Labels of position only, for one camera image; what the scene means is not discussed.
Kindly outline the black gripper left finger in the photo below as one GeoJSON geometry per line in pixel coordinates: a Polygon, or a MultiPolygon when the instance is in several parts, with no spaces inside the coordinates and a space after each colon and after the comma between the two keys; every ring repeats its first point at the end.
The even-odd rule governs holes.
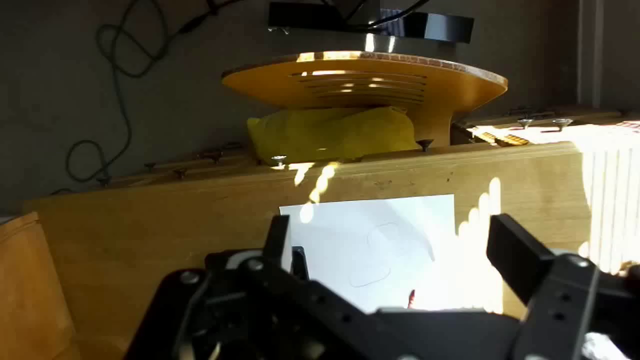
{"type": "Polygon", "coordinates": [[[276,215],[271,221],[263,256],[280,266],[283,270],[290,269],[290,251],[289,251],[289,217],[276,215]]]}

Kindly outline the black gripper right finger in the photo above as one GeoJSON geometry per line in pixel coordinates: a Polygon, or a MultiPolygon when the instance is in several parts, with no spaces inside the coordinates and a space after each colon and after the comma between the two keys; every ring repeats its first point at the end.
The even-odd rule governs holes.
{"type": "Polygon", "coordinates": [[[486,258],[522,302],[547,297],[556,254],[510,215],[491,218],[486,258]]]}

